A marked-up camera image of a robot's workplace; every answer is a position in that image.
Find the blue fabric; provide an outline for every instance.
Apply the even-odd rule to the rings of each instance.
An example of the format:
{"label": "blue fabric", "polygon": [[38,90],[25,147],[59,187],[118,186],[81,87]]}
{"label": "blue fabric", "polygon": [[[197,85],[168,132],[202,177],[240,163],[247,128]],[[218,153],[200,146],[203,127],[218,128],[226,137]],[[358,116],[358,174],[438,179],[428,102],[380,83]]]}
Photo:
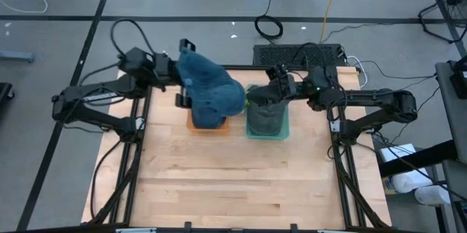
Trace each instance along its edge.
{"label": "blue fabric", "polygon": [[180,51],[177,69],[188,95],[193,100],[193,125],[200,129],[215,129],[226,116],[242,112],[245,91],[220,65],[187,48]]}

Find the wooden table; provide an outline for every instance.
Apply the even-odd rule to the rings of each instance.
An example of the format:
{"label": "wooden table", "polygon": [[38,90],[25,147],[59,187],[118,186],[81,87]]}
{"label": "wooden table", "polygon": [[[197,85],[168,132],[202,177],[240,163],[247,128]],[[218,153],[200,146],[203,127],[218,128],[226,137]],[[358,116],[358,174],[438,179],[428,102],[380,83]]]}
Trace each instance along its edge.
{"label": "wooden table", "polygon": [[[359,89],[355,68],[339,67],[338,72],[344,88]],[[229,73],[244,86],[268,82],[264,71]],[[204,228],[289,229],[298,224],[299,229],[344,229],[337,174],[326,155],[331,136],[325,112],[312,111],[305,101],[291,102],[285,141],[247,139],[245,115],[230,118],[227,134],[193,133],[185,125],[187,110],[174,106],[179,89],[153,91],[131,226],[183,227],[191,221],[193,227]],[[112,105],[109,113],[123,117],[130,109],[127,101]],[[364,115],[363,107],[346,111],[349,119]],[[98,160],[117,139],[114,133],[103,136]],[[358,142],[373,147],[368,134]],[[122,148],[99,170],[96,210],[115,189]],[[390,224],[376,156],[358,146],[353,155],[362,195]],[[82,221],[90,220],[89,199]],[[357,225],[354,204],[350,201],[352,224]]]}

